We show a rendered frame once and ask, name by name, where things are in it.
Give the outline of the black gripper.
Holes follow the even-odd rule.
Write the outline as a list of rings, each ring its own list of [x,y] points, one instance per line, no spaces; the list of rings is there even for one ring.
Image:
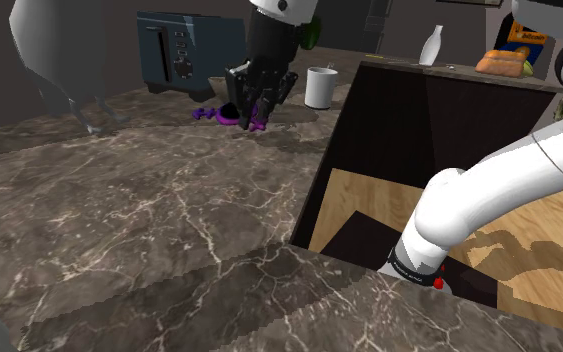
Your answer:
[[[269,17],[257,8],[252,9],[246,60],[242,65],[225,70],[229,99],[237,110],[238,125],[244,130],[264,130],[264,123],[268,122],[275,106],[285,101],[296,83],[298,75],[289,70],[289,64],[296,56],[305,27],[305,24],[295,26]],[[262,94],[264,71],[278,76],[279,82]]]

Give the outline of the purple toy figure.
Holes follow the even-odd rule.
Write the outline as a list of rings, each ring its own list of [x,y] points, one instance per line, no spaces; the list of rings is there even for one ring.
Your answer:
[[[208,120],[215,118],[217,123],[220,125],[231,126],[238,125],[240,119],[240,112],[231,102],[223,104],[218,109],[216,108],[205,108],[200,107],[192,111],[192,117],[196,120],[200,120],[205,117]],[[252,108],[251,119],[248,123],[247,129],[250,132],[256,130],[265,131],[267,127],[268,119],[261,118],[259,115],[258,105],[254,105]]]

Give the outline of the white mug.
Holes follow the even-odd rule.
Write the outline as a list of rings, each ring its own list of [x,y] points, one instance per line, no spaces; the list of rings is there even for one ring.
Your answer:
[[[327,67],[310,67],[307,70],[304,104],[312,109],[331,107],[338,72]]]

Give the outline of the blue toaster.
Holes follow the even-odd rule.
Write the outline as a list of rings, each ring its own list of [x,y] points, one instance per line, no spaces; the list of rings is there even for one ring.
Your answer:
[[[240,18],[139,11],[137,30],[142,78],[154,94],[173,90],[204,102],[215,96],[209,79],[246,57]]]

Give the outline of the green bottle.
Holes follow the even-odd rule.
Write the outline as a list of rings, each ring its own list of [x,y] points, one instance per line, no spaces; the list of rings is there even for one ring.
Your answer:
[[[314,15],[309,23],[301,26],[300,47],[304,50],[312,50],[319,40],[321,29],[322,21]]]

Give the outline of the dark counter cabinet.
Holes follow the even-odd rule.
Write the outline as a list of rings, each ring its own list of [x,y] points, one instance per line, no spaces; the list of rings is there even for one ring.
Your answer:
[[[418,188],[469,169],[533,130],[560,85],[467,66],[359,64],[290,242],[308,247],[328,180],[341,169]]]

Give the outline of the white bottle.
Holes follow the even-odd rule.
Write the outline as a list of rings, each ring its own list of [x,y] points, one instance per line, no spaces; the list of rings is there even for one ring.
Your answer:
[[[422,66],[432,66],[441,48],[442,25],[436,25],[432,34],[423,45],[418,63]]]

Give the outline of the grey figure with legs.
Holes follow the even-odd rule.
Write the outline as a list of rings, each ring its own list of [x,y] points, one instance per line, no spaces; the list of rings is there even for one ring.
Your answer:
[[[129,120],[105,101],[103,0],[15,0],[9,26],[51,116],[70,113],[98,134],[101,129],[81,112],[81,101],[92,97],[117,122]]]

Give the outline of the orange bread loaf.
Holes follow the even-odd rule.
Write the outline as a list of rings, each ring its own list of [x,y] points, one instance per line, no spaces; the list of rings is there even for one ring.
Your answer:
[[[516,78],[523,74],[526,63],[526,55],[522,52],[490,50],[477,63],[475,71]]]

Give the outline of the orange and blue box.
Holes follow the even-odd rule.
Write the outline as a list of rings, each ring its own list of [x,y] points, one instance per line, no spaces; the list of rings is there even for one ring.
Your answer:
[[[513,14],[508,13],[500,25],[494,49],[521,52],[526,60],[534,65],[543,51],[548,36],[525,27],[514,20]]]

